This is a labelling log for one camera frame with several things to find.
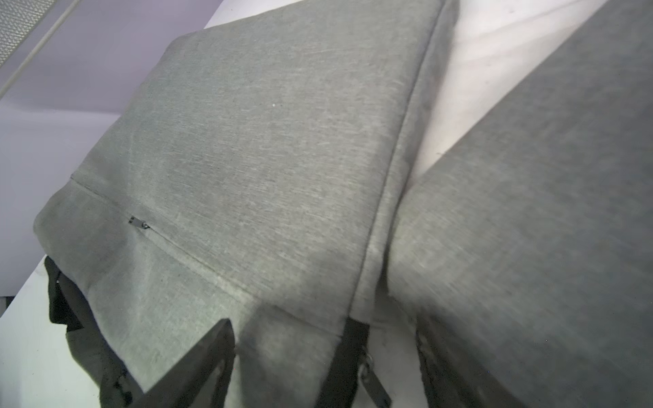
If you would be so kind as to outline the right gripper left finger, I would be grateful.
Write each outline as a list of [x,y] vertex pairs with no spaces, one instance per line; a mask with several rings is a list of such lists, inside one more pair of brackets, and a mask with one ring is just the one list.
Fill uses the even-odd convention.
[[131,406],[223,407],[235,358],[233,327],[222,319]]

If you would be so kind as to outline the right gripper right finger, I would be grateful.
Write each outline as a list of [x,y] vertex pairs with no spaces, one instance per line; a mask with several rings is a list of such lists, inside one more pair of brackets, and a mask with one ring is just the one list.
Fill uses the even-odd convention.
[[418,326],[416,345],[429,407],[523,407],[442,328]]

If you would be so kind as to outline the grey laptop bag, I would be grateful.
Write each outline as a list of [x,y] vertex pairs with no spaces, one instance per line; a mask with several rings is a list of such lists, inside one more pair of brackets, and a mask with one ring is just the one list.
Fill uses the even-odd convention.
[[175,39],[34,222],[151,388],[231,321],[229,407],[349,407],[456,1],[300,1]]
[[419,178],[387,284],[523,407],[651,406],[651,2],[605,3]]

